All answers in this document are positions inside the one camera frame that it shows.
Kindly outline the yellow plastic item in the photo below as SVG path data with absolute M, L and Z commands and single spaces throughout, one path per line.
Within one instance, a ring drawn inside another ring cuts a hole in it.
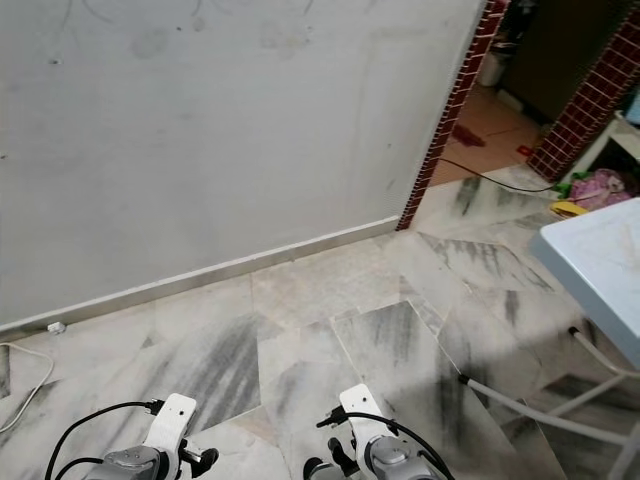
M 576 205 L 575 202 L 557 201 L 549 206 L 550 212 L 557 215 L 558 218 L 568 219 L 577 218 L 577 216 L 588 214 L 589 210 L 585 207 Z

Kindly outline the pink cloth bag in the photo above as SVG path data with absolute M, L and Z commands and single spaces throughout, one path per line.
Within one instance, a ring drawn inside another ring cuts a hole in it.
M 604 209 L 640 195 L 640 180 L 627 172 L 602 168 L 572 183 L 570 201 L 589 211 Z

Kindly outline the white shelf unit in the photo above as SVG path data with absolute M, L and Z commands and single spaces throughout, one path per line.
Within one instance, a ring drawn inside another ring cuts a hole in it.
M 613 111 L 603 131 L 582 151 L 570 173 L 598 168 L 636 172 L 640 177 L 640 127 L 628 122 L 622 111 Z

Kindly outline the red brick tile pillar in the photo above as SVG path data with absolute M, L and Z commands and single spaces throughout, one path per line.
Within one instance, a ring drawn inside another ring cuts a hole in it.
M 640 40 L 614 37 L 527 165 L 539 177 L 556 183 L 603 132 L 614 109 L 639 78 Z

